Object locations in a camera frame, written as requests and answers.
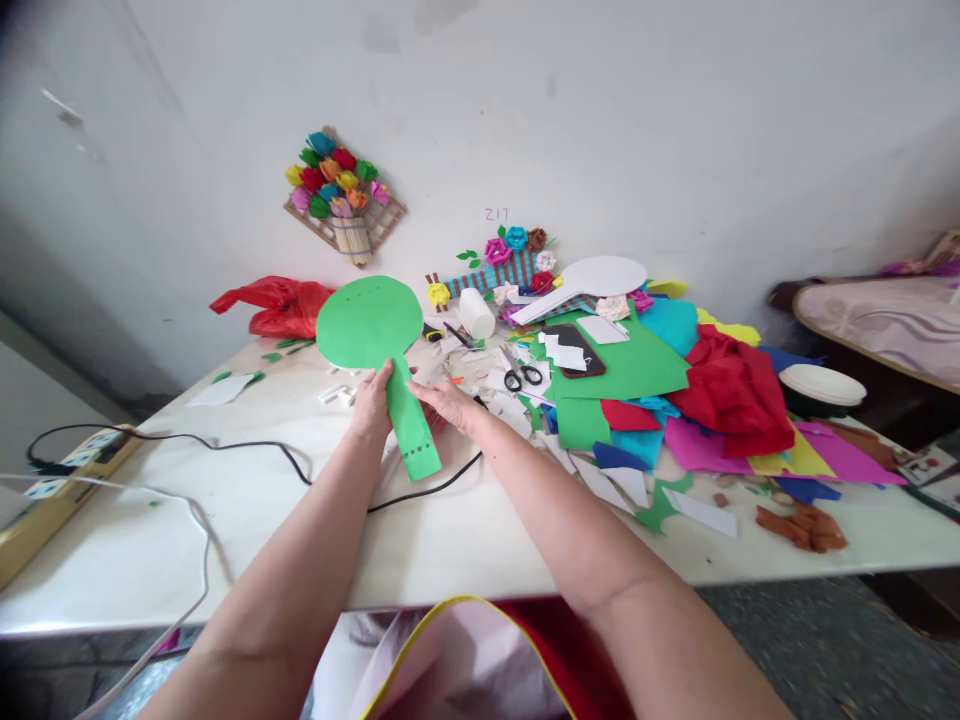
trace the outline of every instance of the left hand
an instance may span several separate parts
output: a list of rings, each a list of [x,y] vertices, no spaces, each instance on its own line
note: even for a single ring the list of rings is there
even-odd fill
[[[351,431],[386,439],[393,428],[387,414],[387,380],[392,374],[393,361],[387,358],[379,372],[374,371],[360,384]]]

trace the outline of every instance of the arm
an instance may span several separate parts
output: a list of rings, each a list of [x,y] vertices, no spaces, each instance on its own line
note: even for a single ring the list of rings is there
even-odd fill
[[[141,717],[297,718],[353,579],[390,421],[387,361],[350,429]]]
[[[790,717],[710,608],[583,484],[451,383],[411,390],[480,445],[638,717]]]

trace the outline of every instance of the table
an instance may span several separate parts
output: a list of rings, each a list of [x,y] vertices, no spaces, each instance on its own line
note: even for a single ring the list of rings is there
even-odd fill
[[[335,383],[362,376],[327,374],[311,347],[268,364],[261,356],[276,342],[258,340],[214,369],[141,425],[147,433],[194,433],[220,444],[279,440],[295,448],[315,476],[349,423],[351,409],[317,396]],[[430,348],[419,342],[411,364]],[[225,370],[263,368],[266,378],[220,407],[186,407]],[[401,470],[375,503],[439,484],[477,451],[447,429],[437,440],[443,470],[411,485]],[[683,476],[669,450],[657,476]],[[211,452],[192,440],[144,443],[112,478],[190,495],[206,510],[220,539],[225,566],[212,553],[210,595],[190,622],[206,622],[236,577],[306,491],[276,448]],[[960,526],[890,488],[846,485],[843,499],[821,503],[840,523],[850,547],[816,555],[759,528],[755,506],[775,509],[742,487],[724,492],[740,522],[731,539],[685,517],[666,521],[654,536],[624,521],[694,586],[941,567],[960,564]],[[716,492],[709,476],[695,475],[693,497]],[[151,507],[147,493],[99,490],[41,554],[0,594],[0,634],[99,632],[166,626],[200,594],[203,538],[183,504]],[[512,506],[485,463],[451,487],[371,515],[348,609],[431,605],[459,594],[498,599],[553,593],[555,586]]]

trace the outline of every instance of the black phone case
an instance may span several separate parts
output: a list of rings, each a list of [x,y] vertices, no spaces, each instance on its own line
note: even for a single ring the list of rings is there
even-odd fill
[[[579,378],[603,375],[607,371],[607,366],[603,364],[603,360],[600,359],[600,356],[597,355],[596,351],[590,346],[590,343],[588,343],[587,339],[583,336],[583,333],[581,333],[580,329],[575,325],[551,325],[543,328],[541,332],[543,332],[545,335],[558,336],[561,345],[573,345],[575,347],[583,348],[583,359],[587,363],[587,369],[584,371],[579,371],[559,368],[564,377],[570,378],[571,380],[576,380]]]

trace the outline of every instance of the floor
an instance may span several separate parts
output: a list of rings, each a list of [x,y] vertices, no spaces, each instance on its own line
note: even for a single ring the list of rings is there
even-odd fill
[[[708,588],[700,594],[798,718],[960,717],[960,643],[914,632],[856,578]],[[181,649],[149,665],[101,717],[134,717],[198,634],[196,628],[185,630]],[[155,635],[0,643],[0,717],[72,718],[106,692]]]

